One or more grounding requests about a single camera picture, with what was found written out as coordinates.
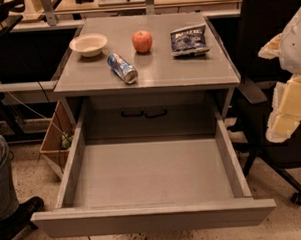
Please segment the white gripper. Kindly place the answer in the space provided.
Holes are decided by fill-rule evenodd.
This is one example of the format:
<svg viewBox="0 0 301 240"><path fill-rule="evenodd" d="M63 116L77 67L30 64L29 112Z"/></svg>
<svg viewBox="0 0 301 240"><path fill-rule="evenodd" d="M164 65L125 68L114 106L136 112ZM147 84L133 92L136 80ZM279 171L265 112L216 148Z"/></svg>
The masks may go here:
<svg viewBox="0 0 301 240"><path fill-rule="evenodd" d="M261 47L258 55L268 60L279 56L283 70L298 74L286 83L277 82L273 91L265 137L272 143L281 143L291 137L301 122L301 7L282 34Z"/></svg>

